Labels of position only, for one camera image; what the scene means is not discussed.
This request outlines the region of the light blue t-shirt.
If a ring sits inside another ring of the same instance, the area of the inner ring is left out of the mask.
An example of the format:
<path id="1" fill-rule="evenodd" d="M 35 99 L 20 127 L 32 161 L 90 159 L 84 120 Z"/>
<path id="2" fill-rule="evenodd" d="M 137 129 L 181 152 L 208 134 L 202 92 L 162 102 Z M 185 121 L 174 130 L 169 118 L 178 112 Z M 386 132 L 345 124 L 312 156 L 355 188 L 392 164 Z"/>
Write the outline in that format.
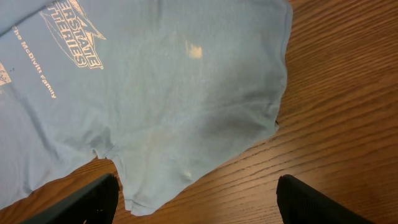
<path id="1" fill-rule="evenodd" d="M 1 2 L 1 206 L 110 159 L 150 215 L 277 131 L 287 1 Z"/>

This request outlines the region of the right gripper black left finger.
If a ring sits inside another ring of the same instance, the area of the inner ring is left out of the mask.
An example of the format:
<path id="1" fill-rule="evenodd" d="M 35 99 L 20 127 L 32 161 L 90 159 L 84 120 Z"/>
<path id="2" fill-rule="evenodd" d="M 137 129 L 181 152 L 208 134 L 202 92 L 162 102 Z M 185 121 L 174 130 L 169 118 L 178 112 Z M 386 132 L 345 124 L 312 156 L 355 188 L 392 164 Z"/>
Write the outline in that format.
<path id="1" fill-rule="evenodd" d="M 22 224 L 112 224 L 119 182 L 105 174 Z"/>

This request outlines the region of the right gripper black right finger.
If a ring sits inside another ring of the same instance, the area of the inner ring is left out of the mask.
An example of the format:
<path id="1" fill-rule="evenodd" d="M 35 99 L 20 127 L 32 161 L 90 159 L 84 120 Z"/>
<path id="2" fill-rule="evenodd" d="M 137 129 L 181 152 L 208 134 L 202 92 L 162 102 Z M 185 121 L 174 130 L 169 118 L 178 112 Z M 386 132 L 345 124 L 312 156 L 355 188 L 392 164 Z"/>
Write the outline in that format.
<path id="1" fill-rule="evenodd" d="M 292 175 L 279 177 L 276 194 L 284 224 L 373 224 Z"/>

